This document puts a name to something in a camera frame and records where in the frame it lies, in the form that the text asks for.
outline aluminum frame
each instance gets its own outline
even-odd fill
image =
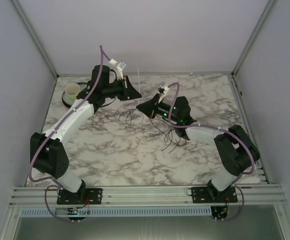
[[[243,104],[243,100],[242,100],[242,97],[241,97],[242,93],[239,90],[239,87],[238,87],[238,84],[236,82],[236,79],[230,74],[227,75],[227,78],[228,78],[228,81],[229,81],[229,85],[230,85],[231,91],[232,91],[233,96],[234,96],[234,100],[235,100],[236,105],[238,107],[238,110],[239,110],[243,125],[246,128],[246,132],[249,135],[249,137],[252,140],[252,142],[257,147],[256,138],[255,138],[255,136],[254,136],[254,134],[252,132],[251,125],[250,125],[250,122],[248,120],[248,115],[247,115],[247,112],[246,112],[246,108],[245,108],[245,106]],[[264,181],[266,183],[272,183],[270,174],[269,174],[269,172],[268,172],[268,170],[266,168],[266,164],[264,164],[264,162],[263,162],[263,160],[261,158],[257,161],[256,165],[257,165],[258,171],[263,171],[263,172],[258,172],[258,174],[265,176],[265,180]]]
[[[40,40],[37,32],[35,31],[34,27],[32,26],[32,24],[31,24],[29,18],[27,17],[25,11],[22,9],[22,7],[19,4],[18,0],[10,0],[10,2],[14,6],[14,9],[16,10],[16,13],[18,14],[18,16],[20,17],[20,19],[24,23],[25,28],[27,29],[30,37],[34,41],[34,44],[38,48],[38,51],[40,52],[40,54],[43,57],[45,63],[47,64],[47,66],[48,66],[51,74],[57,80],[57,78],[58,78],[59,75],[56,72],[55,66],[53,65],[53,63],[52,63],[52,61],[51,61],[51,59],[49,57],[49,54],[45,50],[42,41]]]
[[[261,30],[263,29],[266,21],[268,20],[270,14],[272,13],[273,9],[275,8],[275,6],[278,4],[279,0],[269,0],[262,15],[260,16],[252,34],[249,37],[249,40],[243,50],[243,52],[241,53],[236,66],[233,70],[233,75],[234,77],[239,73],[241,67],[243,66],[243,64],[245,63],[246,58],[248,57],[250,51],[252,50],[258,36],[260,35]]]
[[[228,75],[231,74],[230,71],[184,71],[184,72],[179,72],[179,71],[140,71],[139,76],[163,76],[163,75],[213,75],[213,74],[221,74],[221,75]],[[137,76],[137,72],[124,72],[124,75],[127,76]],[[60,78],[72,78],[72,77],[91,77],[91,72],[88,74],[60,74]]]
[[[246,205],[274,205],[279,211],[279,223],[284,236],[290,240],[290,225],[287,218],[288,208],[285,196],[279,184],[238,184],[241,187]],[[101,205],[97,207],[177,207],[177,206],[220,206],[220,203],[192,203],[192,197],[187,190],[192,185],[170,186],[100,186],[103,189]],[[23,208],[45,208],[45,187],[17,187],[7,212],[1,231],[0,240],[12,240],[16,233],[19,218]],[[241,204],[241,194],[237,191],[237,203]],[[52,208],[79,207],[80,205],[57,205],[57,192],[55,189],[48,191],[47,199]]]

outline enclosure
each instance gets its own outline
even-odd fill
[[[99,45],[142,98],[106,100],[65,145],[73,174],[102,188],[86,221],[66,225],[46,209],[51,179],[27,179],[30,138],[68,111],[65,87],[87,84]],[[188,194],[222,168],[213,139],[180,139],[136,109],[162,82],[180,84],[198,123],[238,124],[257,146],[229,204],[230,216],[245,204],[239,219],[214,222],[211,206],[223,204]],[[67,217],[56,190],[46,199]],[[0,0],[0,239],[28,236],[290,240],[290,1]]]

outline tangled wires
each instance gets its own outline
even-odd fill
[[[135,132],[143,132],[144,135],[148,134],[150,137],[158,137],[161,135],[164,135],[164,142],[166,143],[166,146],[164,146],[161,151],[165,151],[168,149],[171,145],[174,145],[174,148],[169,151],[171,153],[174,151],[177,147],[181,147],[185,149],[186,151],[191,151],[194,148],[197,147],[198,142],[196,141],[196,145],[190,149],[185,148],[184,146],[188,144],[187,140],[179,138],[175,139],[174,133],[175,129],[170,125],[168,122],[168,119],[157,116],[158,121],[149,119],[149,123],[146,121],[147,117],[143,115],[142,112],[140,112],[136,108],[128,109],[127,115],[125,118],[123,116],[126,114],[126,111],[122,111],[122,113],[118,117],[119,122],[125,122],[127,125],[127,131],[129,132],[129,128],[133,129]],[[151,131],[153,127],[158,130],[158,132],[152,133],[148,131]]]

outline white clip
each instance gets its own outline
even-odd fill
[[[164,97],[166,97],[167,93],[169,92],[170,88],[166,85],[163,86],[162,89],[164,89],[164,92],[160,94],[160,98],[158,103],[160,103],[161,101],[163,101]]]
[[[125,62],[123,61],[117,62],[112,58],[108,63],[110,65],[110,68],[112,68],[116,72],[117,79],[123,79],[124,78],[123,70],[126,67]]]

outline black wire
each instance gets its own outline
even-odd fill
[[[143,121],[144,121],[144,115],[143,115],[143,113],[141,112],[141,111],[139,111],[138,109],[136,109],[136,108],[132,108],[132,109],[128,109],[128,114],[127,114],[127,116],[126,116],[126,118],[124,119],[124,120],[121,120],[121,117],[122,117],[122,115],[123,114],[125,114],[126,112],[122,112],[122,113],[120,113],[120,115],[119,115],[119,117],[118,117],[118,121],[119,122],[125,122],[126,123],[126,125],[128,126],[128,127],[130,127],[130,128],[132,128],[132,129],[137,129],[137,127],[134,127],[134,126],[132,126],[132,121],[134,120],[134,119],[136,119],[136,118],[138,118],[138,117],[133,117],[134,116],[134,112],[135,111],[138,111],[140,114],[141,114],[141,117],[142,117],[142,120],[141,120],[141,125],[143,125],[143,126],[150,126],[150,125],[148,125],[148,124],[144,124],[143,123]],[[164,135],[165,137],[164,137],[164,142],[165,143],[168,143],[168,145],[167,146],[165,146],[161,151],[165,151],[167,148],[169,148],[170,147],[170,145],[171,144],[174,144],[175,145],[175,147],[169,152],[169,153],[171,153],[171,152],[173,152],[177,147],[181,147],[181,148],[183,148],[184,150],[186,150],[186,151],[191,151],[191,150],[193,150],[193,149],[195,149],[196,147],[197,147],[197,145],[198,145],[198,142],[196,142],[196,146],[195,147],[193,147],[193,148],[191,148],[191,149],[186,149],[184,146],[187,144],[187,140],[185,139],[185,143],[183,143],[183,144],[180,144],[180,142],[181,142],[181,138],[179,138],[179,140],[176,140],[176,141],[174,141],[174,139],[173,139],[173,131],[176,131],[175,129],[174,129],[174,127],[172,127],[171,125],[170,125],[170,123],[169,123],[169,121],[167,120],[167,119],[165,119],[164,117],[160,117],[160,116],[157,116],[157,118],[159,119],[159,120],[161,120],[163,123],[164,123],[164,130],[161,130],[158,126],[156,126],[155,124],[154,124],[154,122],[152,121],[152,119],[149,119],[150,120],[150,122],[151,122],[151,124],[158,130],[158,133],[150,133],[149,134],[149,136],[151,136],[151,137],[157,137],[157,136],[160,136],[160,135]]]
[[[116,76],[116,77],[115,77],[115,80],[116,80],[116,79],[117,79],[117,74],[116,74],[115,70],[110,69],[109,71],[110,71],[110,72],[113,72],[113,73],[115,74],[115,76]]]
[[[113,101],[111,101],[110,103],[108,104],[105,104],[105,105],[101,105],[100,107],[103,108],[103,107],[107,107],[109,106],[110,104],[112,104],[117,98],[115,97],[115,99]]]

